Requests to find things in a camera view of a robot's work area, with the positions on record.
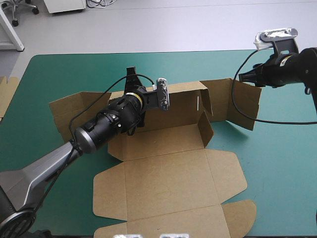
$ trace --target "gray floor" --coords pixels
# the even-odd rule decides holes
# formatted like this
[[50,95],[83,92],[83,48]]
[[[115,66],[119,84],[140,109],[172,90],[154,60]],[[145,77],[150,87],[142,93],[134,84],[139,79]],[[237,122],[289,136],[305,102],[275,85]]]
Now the gray floor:
[[11,51],[0,51],[0,76],[11,75],[13,67],[20,55],[20,52],[11,50]]
[[19,78],[38,54],[254,49],[255,34],[267,28],[295,27],[300,49],[317,45],[317,0],[118,0],[61,15],[33,2],[40,14],[22,9],[15,27],[25,46],[11,72]]

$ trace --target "unfolded cardboard box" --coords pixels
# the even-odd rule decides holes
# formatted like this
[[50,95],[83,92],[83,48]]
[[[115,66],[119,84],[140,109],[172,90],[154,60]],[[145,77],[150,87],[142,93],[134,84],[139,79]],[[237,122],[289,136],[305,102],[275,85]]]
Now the unfolded cardboard box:
[[0,122],[4,118],[18,85],[19,80],[16,77],[11,77],[9,81],[6,77],[0,77]]
[[[145,127],[133,136],[121,134],[109,142],[108,152],[123,163],[96,175],[94,213],[127,222],[100,228],[95,238],[115,234],[158,238],[164,233],[240,238],[251,229],[256,217],[253,201],[222,204],[247,187],[238,158],[232,152],[205,148],[213,136],[209,120],[228,119],[253,128],[247,120],[239,120],[230,107],[231,82],[170,85],[168,112],[147,111]],[[255,97],[251,104],[256,115],[255,94],[248,90],[244,94]],[[99,95],[81,92],[50,104],[65,140],[70,138],[69,120]],[[121,95],[106,94],[76,124],[92,118],[108,100]]]

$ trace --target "green tabletop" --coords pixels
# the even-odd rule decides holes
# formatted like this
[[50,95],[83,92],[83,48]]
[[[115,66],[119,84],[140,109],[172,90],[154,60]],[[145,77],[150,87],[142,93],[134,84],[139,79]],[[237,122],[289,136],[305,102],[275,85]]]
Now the green tabletop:
[[[53,100],[79,91],[103,91],[129,66],[153,79],[165,77],[169,83],[232,77],[250,52],[35,56],[0,124],[0,171],[20,169],[63,144],[49,109]],[[271,53],[259,52],[242,71]],[[119,84],[114,91],[122,89]],[[265,88],[259,117],[317,119],[301,84]],[[257,204],[257,220],[249,235],[317,235],[317,126],[256,123],[254,131],[225,121],[212,126],[215,136],[208,148],[235,152],[248,182],[247,190],[229,202],[252,199]],[[33,230],[92,235],[98,227],[121,222],[92,212],[94,176],[118,163],[106,146],[79,158],[60,176]]]

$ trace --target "chair base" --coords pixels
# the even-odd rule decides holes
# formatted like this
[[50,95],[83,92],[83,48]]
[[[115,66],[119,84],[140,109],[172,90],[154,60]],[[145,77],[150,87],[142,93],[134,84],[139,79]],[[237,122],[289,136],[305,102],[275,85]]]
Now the chair base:
[[11,9],[12,10],[12,26],[18,26],[19,22],[17,19],[17,9],[19,7],[29,7],[32,8],[32,12],[34,14],[39,14],[39,9],[35,5],[31,5],[31,0],[6,0],[2,2],[1,8],[2,10]]

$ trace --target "wire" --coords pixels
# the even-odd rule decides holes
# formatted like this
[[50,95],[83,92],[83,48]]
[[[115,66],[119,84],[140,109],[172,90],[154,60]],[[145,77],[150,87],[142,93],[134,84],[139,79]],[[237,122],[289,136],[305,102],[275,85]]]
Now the wire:
[[234,75],[233,78],[233,82],[232,82],[232,88],[231,88],[231,96],[232,96],[232,103],[234,105],[234,107],[236,108],[236,110],[243,116],[245,116],[248,119],[254,120],[254,121],[258,121],[258,122],[263,122],[263,123],[270,123],[270,124],[283,124],[283,125],[312,125],[312,124],[317,124],[317,121],[308,121],[308,122],[292,122],[292,121],[273,121],[273,120],[262,120],[262,119],[256,119],[253,118],[249,115],[246,115],[244,112],[242,112],[238,106],[236,105],[236,102],[234,100],[234,86],[235,86],[235,82],[236,82],[236,78],[238,73],[240,72],[240,70],[242,69],[242,67],[246,64],[246,62],[251,58],[251,56],[253,56],[256,52],[258,51],[253,51],[242,63],[242,65],[238,68],[236,74]]
[[110,6],[111,4],[115,3],[117,0],[111,0],[110,2],[107,2],[106,0],[86,0],[87,7],[89,8],[106,8],[107,6]]
[[43,204],[44,199],[47,197],[48,193],[50,192],[50,190],[52,189],[53,185],[55,184],[55,182],[57,181],[58,177],[60,176],[61,172],[63,172],[63,170],[67,167],[68,162],[70,160],[70,157],[72,156],[72,154],[75,151],[75,147],[73,147],[70,151],[70,153],[68,154],[65,163],[62,165],[62,167],[57,171],[57,175],[55,175],[54,180],[50,183],[50,186],[46,189],[43,197],[41,198],[40,202],[38,203],[38,205],[36,206],[36,208],[34,209],[34,214],[36,214],[36,212],[38,211],[38,209],[40,208],[40,206]]
[[143,77],[143,78],[146,78],[147,80],[149,80],[152,85],[154,85],[154,82],[153,80],[151,80],[149,77],[145,76],[145,75],[142,75],[142,74],[130,74],[130,75],[126,75],[120,79],[118,79],[116,82],[114,82],[110,87],[108,87],[107,90],[105,90],[96,100],[94,100],[88,107],[86,107],[83,111],[81,111],[80,113],[78,113],[77,115],[75,115],[70,121],[69,121],[69,125],[68,125],[68,129],[73,137],[73,140],[76,141],[76,138],[75,138],[75,135],[74,135],[74,132],[72,130],[72,124],[74,122],[74,120],[79,117],[80,115],[82,115],[85,111],[87,111],[89,108],[92,107],[93,104],[95,104],[97,101],[99,101],[112,87],[114,87],[118,82],[120,82],[121,80],[129,77],[129,76],[140,76],[140,77]]

